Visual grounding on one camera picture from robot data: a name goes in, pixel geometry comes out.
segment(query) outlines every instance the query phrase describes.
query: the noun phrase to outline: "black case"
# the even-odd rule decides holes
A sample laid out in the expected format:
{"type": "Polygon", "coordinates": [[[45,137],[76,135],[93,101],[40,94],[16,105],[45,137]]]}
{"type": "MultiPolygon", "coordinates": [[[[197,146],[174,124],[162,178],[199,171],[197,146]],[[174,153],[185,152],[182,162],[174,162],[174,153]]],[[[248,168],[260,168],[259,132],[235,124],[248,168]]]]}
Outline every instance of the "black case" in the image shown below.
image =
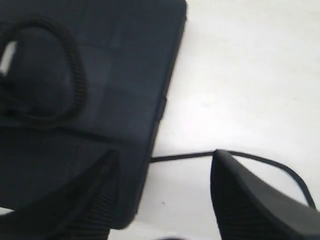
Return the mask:
{"type": "MultiPolygon", "coordinates": [[[[89,81],[85,111],[65,128],[45,134],[0,128],[0,207],[24,207],[83,173],[107,150],[117,149],[120,185],[112,228],[132,221],[166,106],[186,10],[184,0],[0,1],[0,22],[39,14],[68,28],[78,41],[89,81]]],[[[24,30],[19,39],[8,74],[13,93],[49,111],[69,105],[70,72],[59,41],[38,29],[24,30]]]]}

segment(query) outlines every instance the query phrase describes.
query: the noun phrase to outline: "black wire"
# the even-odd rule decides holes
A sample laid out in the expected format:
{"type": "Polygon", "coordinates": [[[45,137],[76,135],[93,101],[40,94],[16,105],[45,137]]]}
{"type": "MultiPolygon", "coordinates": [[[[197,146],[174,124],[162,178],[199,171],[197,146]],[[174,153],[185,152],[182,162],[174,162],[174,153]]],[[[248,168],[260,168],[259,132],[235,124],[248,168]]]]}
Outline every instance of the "black wire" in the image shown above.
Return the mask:
{"type": "MultiPolygon", "coordinates": [[[[260,156],[256,156],[256,155],[252,155],[244,152],[230,151],[230,150],[227,150],[227,152],[229,152],[232,156],[255,160],[260,163],[268,164],[285,171],[298,184],[308,205],[313,209],[317,209],[315,201],[311,196],[311,193],[309,191],[307,184],[290,167],[264,157],[260,157],[260,156]]],[[[151,163],[160,163],[160,162],[175,161],[175,160],[182,160],[182,159],[194,159],[194,158],[200,158],[200,157],[213,157],[213,154],[214,154],[213,151],[207,151],[207,152],[196,152],[196,153],[179,154],[179,155],[171,155],[171,156],[158,156],[158,157],[153,157],[151,159],[151,163]]]]}
{"type": "Polygon", "coordinates": [[[50,18],[43,16],[26,16],[16,20],[2,22],[0,27],[0,56],[4,53],[12,37],[21,30],[40,28],[57,37],[64,50],[67,62],[73,77],[73,103],[61,114],[48,117],[39,117],[23,112],[18,112],[18,118],[26,125],[37,129],[50,129],[59,127],[75,119],[82,112],[87,102],[88,89],[85,68],[80,57],[77,41],[72,34],[62,25],[50,18]]]}

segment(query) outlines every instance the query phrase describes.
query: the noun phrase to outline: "white table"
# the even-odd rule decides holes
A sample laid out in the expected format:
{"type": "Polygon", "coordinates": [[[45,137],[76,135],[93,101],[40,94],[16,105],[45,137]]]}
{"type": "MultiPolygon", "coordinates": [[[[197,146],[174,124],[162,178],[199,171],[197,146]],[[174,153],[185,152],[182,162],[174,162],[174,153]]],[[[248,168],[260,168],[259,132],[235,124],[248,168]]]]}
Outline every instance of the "white table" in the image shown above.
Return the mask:
{"type": "MultiPolygon", "coordinates": [[[[320,207],[320,1],[188,5],[154,156],[222,148],[270,158],[296,170],[320,207]]],[[[285,173],[241,162],[305,202],[285,173]]],[[[210,168],[210,158],[151,165],[135,222],[109,239],[219,240],[210,168]]]]}

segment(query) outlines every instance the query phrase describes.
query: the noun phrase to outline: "black cable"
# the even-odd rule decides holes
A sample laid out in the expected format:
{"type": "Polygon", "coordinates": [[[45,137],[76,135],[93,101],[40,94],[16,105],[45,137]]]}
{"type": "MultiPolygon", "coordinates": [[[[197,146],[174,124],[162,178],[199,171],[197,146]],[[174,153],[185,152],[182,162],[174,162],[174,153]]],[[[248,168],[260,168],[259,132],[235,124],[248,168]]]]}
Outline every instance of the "black cable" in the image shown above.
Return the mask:
{"type": "MultiPolygon", "coordinates": [[[[260,163],[268,164],[268,165],[271,165],[271,166],[274,166],[276,168],[279,168],[279,169],[283,170],[288,175],[290,175],[293,178],[293,180],[298,184],[298,186],[300,187],[300,189],[301,189],[301,191],[302,191],[302,193],[304,195],[304,198],[305,198],[306,202],[308,203],[308,205],[313,209],[317,209],[315,201],[311,196],[311,193],[309,191],[309,188],[308,188],[307,184],[290,167],[288,167],[288,166],[286,166],[286,165],[284,165],[282,163],[279,163],[279,162],[264,158],[264,157],[251,155],[251,154],[247,154],[247,153],[239,152],[239,151],[230,151],[230,150],[227,150],[227,151],[232,156],[255,160],[255,161],[258,161],[260,163]]],[[[182,159],[194,159],[194,158],[200,158],[200,157],[213,157],[213,154],[214,154],[213,151],[207,151],[207,152],[196,152],[196,153],[179,154],[179,155],[171,155],[171,156],[158,156],[158,157],[153,157],[151,159],[151,163],[175,161],[175,160],[182,160],[182,159]]]]}
{"type": "Polygon", "coordinates": [[[3,55],[7,44],[12,40],[13,36],[19,31],[28,28],[46,30],[59,39],[73,78],[73,103],[61,114],[39,117],[18,111],[17,117],[27,126],[36,129],[59,127],[78,117],[87,102],[87,78],[77,47],[77,41],[64,26],[52,19],[43,16],[27,16],[8,22],[2,22],[0,26],[0,56],[3,55]]]}

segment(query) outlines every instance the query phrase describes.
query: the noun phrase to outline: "white surface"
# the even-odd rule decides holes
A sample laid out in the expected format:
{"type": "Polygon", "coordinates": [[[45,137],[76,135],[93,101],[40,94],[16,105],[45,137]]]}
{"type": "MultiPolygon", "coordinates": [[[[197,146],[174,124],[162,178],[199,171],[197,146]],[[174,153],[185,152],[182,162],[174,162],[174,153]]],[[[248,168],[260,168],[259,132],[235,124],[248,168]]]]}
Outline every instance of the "white surface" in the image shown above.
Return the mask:
{"type": "MultiPolygon", "coordinates": [[[[222,148],[267,157],[296,170],[320,207],[320,1],[188,5],[154,156],[222,148]]],[[[284,173],[242,162],[304,201],[284,173]]],[[[135,222],[109,239],[219,240],[210,167],[209,158],[150,166],[135,222]]]]}

